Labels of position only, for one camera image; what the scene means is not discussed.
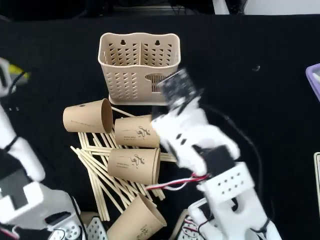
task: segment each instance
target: tipped over paper cup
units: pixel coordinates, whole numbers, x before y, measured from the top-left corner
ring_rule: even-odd
[[[152,185],[158,182],[160,149],[112,149],[108,173],[112,177]]]
[[[63,125],[68,132],[110,133],[113,126],[110,102],[104,98],[69,106],[63,112]]]
[[[115,120],[115,141],[119,145],[159,148],[160,138],[151,125],[151,115]]]
[[[108,240],[147,240],[167,222],[155,205],[139,194],[106,233]]]

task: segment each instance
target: black table surface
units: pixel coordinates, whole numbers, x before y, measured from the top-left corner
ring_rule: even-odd
[[[0,23],[0,57],[32,72],[29,84],[2,103],[16,132],[40,155],[43,183],[72,194],[82,211],[96,211],[88,173],[70,150],[70,145],[80,146],[78,137],[64,129],[63,110],[108,96],[97,60],[102,34],[175,33],[181,66],[204,89],[202,102],[229,115],[257,146],[263,161],[262,203],[282,238],[317,239],[313,154],[320,150],[320,105],[305,70],[320,62],[319,22],[320,15],[197,15]],[[119,108],[135,115],[151,111],[150,106]],[[241,160],[257,182],[252,148],[220,116],[207,116],[238,143]],[[189,174],[163,162],[159,182]],[[155,202],[168,226],[152,239],[167,239],[181,211],[203,197],[193,184],[164,193],[166,199]],[[109,200],[107,205],[110,225],[119,212]],[[25,231],[22,239],[38,234]]]

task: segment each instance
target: yellow object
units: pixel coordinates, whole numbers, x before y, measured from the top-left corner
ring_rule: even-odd
[[[23,72],[23,70],[20,67],[18,67],[16,65],[13,65],[13,64],[9,65],[9,73],[10,73],[10,75],[11,74],[19,75],[22,72]],[[26,72],[23,76],[28,79],[30,75],[29,75],[29,73]]]

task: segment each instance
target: pile of chopsticks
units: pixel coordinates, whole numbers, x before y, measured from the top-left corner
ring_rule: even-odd
[[[127,116],[132,116],[131,114],[123,112],[117,108],[113,107],[112,109],[124,113]],[[108,174],[108,160],[110,151],[112,149],[129,148],[125,145],[123,146],[116,144],[114,127],[115,126],[113,126],[113,129],[110,133],[96,134],[78,132],[81,149],[74,148],[73,146],[70,147],[76,153],[88,171],[98,213],[102,221],[110,221],[104,193],[121,214],[139,193],[153,201],[150,193],[146,190],[145,185],[133,181],[123,180],[117,177],[112,177]],[[176,159],[168,153],[161,153],[160,160],[163,162],[176,162]],[[161,189],[153,189],[152,193],[161,201],[165,199],[165,195]],[[118,199],[120,199],[121,203],[119,203],[120,201],[116,201],[114,194],[118,196]]]

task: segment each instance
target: beige plastic basket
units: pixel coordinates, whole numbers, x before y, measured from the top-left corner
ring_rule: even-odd
[[[175,34],[105,33],[101,64],[109,100],[114,105],[165,105],[157,84],[178,69],[180,39]]]

